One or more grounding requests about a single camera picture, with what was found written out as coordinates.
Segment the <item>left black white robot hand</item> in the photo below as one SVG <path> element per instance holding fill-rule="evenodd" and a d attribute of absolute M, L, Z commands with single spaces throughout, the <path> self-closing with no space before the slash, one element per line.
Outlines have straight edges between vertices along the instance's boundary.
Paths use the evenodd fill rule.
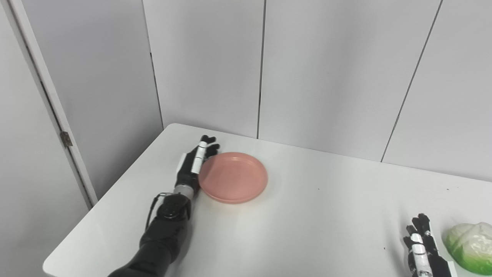
<path fill-rule="evenodd" d="M 177 172 L 175 186 L 186 185 L 197 192 L 200 188 L 198 177 L 202 165 L 209 158 L 217 155 L 219 149 L 220 145 L 216 143 L 216 137 L 202 135 L 198 145 L 184 156 Z"/>

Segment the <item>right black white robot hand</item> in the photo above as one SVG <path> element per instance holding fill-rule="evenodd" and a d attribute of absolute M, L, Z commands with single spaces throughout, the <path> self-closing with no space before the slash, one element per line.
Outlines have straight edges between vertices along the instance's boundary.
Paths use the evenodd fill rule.
<path fill-rule="evenodd" d="M 407 263 L 412 277 L 456 277 L 455 264 L 439 254 L 432 236 L 430 220 L 420 213 L 406 226 L 408 235 L 403 237 L 408 249 Z"/>

